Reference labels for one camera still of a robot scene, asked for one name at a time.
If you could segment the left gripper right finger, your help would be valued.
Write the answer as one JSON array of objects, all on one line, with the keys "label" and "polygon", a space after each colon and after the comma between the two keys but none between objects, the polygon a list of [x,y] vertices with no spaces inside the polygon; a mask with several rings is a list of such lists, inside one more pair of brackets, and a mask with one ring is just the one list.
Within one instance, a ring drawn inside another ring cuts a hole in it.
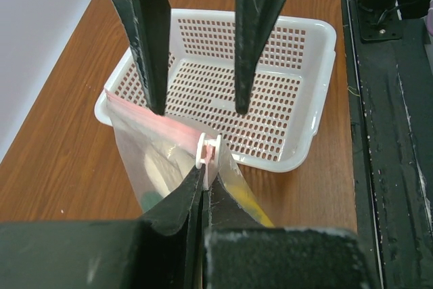
[{"label": "left gripper right finger", "polygon": [[377,288],[363,246],[333,227],[265,227],[220,179],[204,193],[203,288]]}]

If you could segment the clear zip top bag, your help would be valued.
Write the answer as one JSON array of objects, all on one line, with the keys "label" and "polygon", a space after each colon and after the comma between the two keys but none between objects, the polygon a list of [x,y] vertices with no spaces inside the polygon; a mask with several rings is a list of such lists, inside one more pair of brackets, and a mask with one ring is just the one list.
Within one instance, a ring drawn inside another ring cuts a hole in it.
[{"label": "clear zip top bag", "polygon": [[205,189],[219,176],[247,213],[272,226],[219,132],[188,118],[156,115],[108,90],[104,94],[116,145],[143,212],[177,189],[192,168],[202,166]]}]

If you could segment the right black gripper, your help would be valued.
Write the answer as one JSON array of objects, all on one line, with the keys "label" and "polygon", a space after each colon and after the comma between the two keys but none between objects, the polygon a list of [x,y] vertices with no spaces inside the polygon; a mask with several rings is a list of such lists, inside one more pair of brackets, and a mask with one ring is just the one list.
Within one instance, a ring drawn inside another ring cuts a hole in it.
[{"label": "right black gripper", "polygon": [[[168,83],[168,0],[112,0],[126,31],[148,108],[164,115]],[[235,109],[247,114],[260,56],[286,0],[235,0]]]}]

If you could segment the yellow fake banana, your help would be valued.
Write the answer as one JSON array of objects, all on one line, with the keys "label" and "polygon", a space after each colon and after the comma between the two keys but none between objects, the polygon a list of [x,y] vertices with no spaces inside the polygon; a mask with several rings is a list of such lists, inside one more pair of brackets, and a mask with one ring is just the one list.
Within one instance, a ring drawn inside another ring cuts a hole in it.
[{"label": "yellow fake banana", "polygon": [[256,221],[265,227],[275,227],[273,222],[261,208],[255,195],[248,186],[230,184],[227,191],[237,203]]}]

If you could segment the green fake lettuce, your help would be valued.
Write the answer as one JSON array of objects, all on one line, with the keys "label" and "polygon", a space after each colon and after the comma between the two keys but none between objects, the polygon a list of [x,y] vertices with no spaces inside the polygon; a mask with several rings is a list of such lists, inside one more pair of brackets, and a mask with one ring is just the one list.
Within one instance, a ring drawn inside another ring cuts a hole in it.
[{"label": "green fake lettuce", "polygon": [[149,191],[143,193],[143,195],[140,197],[139,204],[144,213],[152,209],[157,203],[161,202],[164,199],[163,196],[161,196],[156,191]]}]

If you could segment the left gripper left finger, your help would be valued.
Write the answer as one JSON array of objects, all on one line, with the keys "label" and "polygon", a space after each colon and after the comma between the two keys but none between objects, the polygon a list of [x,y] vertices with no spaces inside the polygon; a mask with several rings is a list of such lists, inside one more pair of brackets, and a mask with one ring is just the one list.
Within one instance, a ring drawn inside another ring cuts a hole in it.
[{"label": "left gripper left finger", "polygon": [[2,288],[198,288],[204,169],[137,219],[1,224]]}]

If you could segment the white fake bread roll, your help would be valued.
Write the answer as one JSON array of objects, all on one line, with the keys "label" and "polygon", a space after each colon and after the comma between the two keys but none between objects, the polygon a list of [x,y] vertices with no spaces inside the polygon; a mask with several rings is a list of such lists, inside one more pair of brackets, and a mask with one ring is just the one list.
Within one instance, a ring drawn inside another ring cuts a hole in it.
[{"label": "white fake bread roll", "polygon": [[150,182],[164,198],[175,190],[183,180],[171,147],[162,148],[161,151],[153,147],[147,149],[143,163]]}]

